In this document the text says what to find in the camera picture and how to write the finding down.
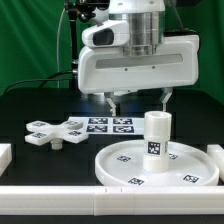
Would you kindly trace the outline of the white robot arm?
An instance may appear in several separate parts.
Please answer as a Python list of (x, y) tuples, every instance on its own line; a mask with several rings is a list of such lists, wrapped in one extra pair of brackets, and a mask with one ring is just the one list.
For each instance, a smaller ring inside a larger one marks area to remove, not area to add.
[(78, 87), (84, 94), (112, 97), (161, 88), (167, 102), (172, 89), (198, 79), (199, 36), (188, 30), (166, 36), (165, 0), (111, 0), (108, 14), (82, 33)]

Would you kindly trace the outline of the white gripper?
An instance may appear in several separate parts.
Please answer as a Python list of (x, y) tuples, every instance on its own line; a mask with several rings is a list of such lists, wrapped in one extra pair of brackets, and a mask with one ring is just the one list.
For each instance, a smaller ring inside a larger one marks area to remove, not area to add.
[(78, 87), (85, 94), (105, 92), (113, 116), (117, 106), (112, 92), (163, 88), (160, 102), (166, 111), (172, 87), (197, 81), (198, 49), (197, 35), (166, 37), (156, 53), (147, 56), (126, 57), (121, 47), (84, 47), (79, 57)]

